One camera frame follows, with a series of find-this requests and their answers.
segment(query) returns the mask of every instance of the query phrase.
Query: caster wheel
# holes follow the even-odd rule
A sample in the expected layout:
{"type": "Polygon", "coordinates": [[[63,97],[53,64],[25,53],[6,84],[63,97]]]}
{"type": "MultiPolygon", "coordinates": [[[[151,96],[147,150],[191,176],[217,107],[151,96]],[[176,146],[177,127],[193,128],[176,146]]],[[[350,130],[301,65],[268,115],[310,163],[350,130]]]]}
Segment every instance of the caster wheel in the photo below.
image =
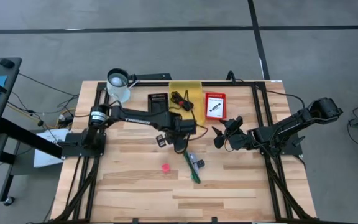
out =
{"type": "Polygon", "coordinates": [[[15,201],[15,198],[14,198],[14,197],[8,196],[8,198],[7,198],[7,199],[5,200],[5,202],[4,202],[4,205],[5,205],[5,206],[10,206],[10,205],[13,204],[14,201],[15,201]]]}

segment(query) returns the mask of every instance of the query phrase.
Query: gray concrete floor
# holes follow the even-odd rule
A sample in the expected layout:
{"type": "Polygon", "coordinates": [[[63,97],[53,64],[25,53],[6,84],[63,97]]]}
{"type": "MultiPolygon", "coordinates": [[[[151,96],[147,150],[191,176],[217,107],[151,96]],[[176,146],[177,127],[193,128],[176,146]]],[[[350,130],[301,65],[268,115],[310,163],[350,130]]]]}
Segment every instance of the gray concrete floor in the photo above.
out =
{"type": "MultiPolygon", "coordinates": [[[[358,25],[358,1],[255,1],[261,26],[358,25]]],[[[250,26],[247,1],[232,0],[0,0],[0,29],[152,26],[250,26]]],[[[327,126],[302,134],[306,171],[323,220],[358,223],[358,146],[347,120],[358,106],[358,30],[261,32],[272,79],[305,103],[322,96],[344,110],[327,126]]],[[[104,80],[113,67],[129,73],[169,72],[174,79],[262,79],[252,31],[125,34],[0,35],[0,57],[21,57],[21,72],[78,93],[83,80],[104,80]]],[[[19,77],[14,91],[26,106],[53,111],[68,97],[19,77]]],[[[15,96],[11,101],[18,102],[15,96]]],[[[289,99],[293,112],[299,103],[289,99]]],[[[4,116],[27,129],[34,123],[9,108],[4,116]]],[[[44,116],[53,123],[54,116],[44,116]]],[[[358,140],[358,129],[352,129],[358,140]]],[[[13,142],[7,145],[12,150],[13,142]]],[[[0,166],[0,186],[7,167],[0,166]]],[[[0,223],[41,222],[57,188],[55,172],[15,177],[10,207],[0,203],[0,223]]]]}

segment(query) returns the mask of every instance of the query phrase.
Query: wooden tabletop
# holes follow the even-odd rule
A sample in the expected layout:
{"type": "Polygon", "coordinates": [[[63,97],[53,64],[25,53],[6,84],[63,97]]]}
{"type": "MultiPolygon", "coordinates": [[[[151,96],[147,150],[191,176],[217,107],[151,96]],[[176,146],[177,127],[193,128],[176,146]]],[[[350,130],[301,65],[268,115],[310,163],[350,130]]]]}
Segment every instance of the wooden tabletop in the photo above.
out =
{"type": "MultiPolygon", "coordinates": [[[[98,82],[86,81],[81,87],[76,114],[89,114],[94,103],[98,82]]],[[[268,90],[284,93],[283,83],[266,82],[268,90]]],[[[257,117],[251,88],[247,86],[203,87],[203,92],[225,93],[227,118],[242,116],[242,130],[256,128],[257,117]]],[[[126,108],[147,111],[147,94],[166,93],[168,87],[134,87],[126,108]]],[[[285,96],[268,93],[273,121],[290,116],[285,96]]],[[[264,111],[262,94],[260,106],[264,111]]],[[[88,118],[75,118],[73,130],[82,132],[88,118]]],[[[201,139],[189,143],[188,151],[203,159],[200,170],[201,184],[191,180],[191,172],[183,156],[173,151],[173,146],[159,148],[154,128],[134,123],[116,123],[106,130],[107,146],[101,158],[91,222],[210,222],[217,217],[220,222],[274,221],[272,199],[267,181],[264,158],[259,151],[245,149],[227,152],[216,149],[215,133],[211,126],[224,130],[218,121],[207,120],[209,132],[201,139]],[[163,174],[161,165],[171,166],[163,174]]],[[[51,218],[64,209],[77,158],[65,160],[60,175],[51,218]]],[[[282,156],[289,191],[312,216],[315,216],[304,167],[293,156],[282,156]]],[[[71,197],[75,194],[80,168],[71,197]]],[[[283,199],[280,199],[282,216],[285,216],[283,199]]],[[[80,218],[85,215],[85,196],[80,218]]]]}

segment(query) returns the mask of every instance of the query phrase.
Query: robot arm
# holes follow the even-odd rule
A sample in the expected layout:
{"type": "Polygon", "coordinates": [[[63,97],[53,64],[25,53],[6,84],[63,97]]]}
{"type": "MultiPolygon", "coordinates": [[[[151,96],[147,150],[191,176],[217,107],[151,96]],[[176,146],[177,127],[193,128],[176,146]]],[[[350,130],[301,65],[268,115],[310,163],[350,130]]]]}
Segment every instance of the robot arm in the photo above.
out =
{"type": "Polygon", "coordinates": [[[187,146],[187,139],[196,134],[196,121],[183,120],[180,114],[169,111],[149,113],[132,110],[119,106],[98,105],[91,108],[88,128],[83,131],[83,145],[98,146],[98,139],[104,130],[116,122],[131,122],[150,125],[157,131],[165,132],[165,137],[157,136],[160,147],[173,144],[175,152],[183,153],[187,146]]]}
{"type": "Polygon", "coordinates": [[[235,150],[258,149],[261,145],[270,148],[280,147],[286,144],[292,134],[315,123],[328,124],[336,121],[342,113],[342,109],[338,108],[332,99],[322,98],[272,126],[250,129],[247,134],[239,129],[242,125],[242,118],[239,116],[236,120],[221,121],[226,128],[224,134],[213,128],[218,135],[214,143],[220,148],[228,140],[235,150]]]}

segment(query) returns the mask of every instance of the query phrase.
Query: small pink block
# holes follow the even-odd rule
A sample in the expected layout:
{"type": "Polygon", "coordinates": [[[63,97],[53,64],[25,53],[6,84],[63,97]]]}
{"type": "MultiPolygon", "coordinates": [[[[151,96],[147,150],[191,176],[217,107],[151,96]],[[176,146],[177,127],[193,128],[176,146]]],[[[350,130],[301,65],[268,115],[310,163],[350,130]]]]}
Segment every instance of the small pink block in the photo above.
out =
{"type": "Polygon", "coordinates": [[[167,174],[171,171],[169,164],[162,164],[161,169],[164,174],[167,174]]]}

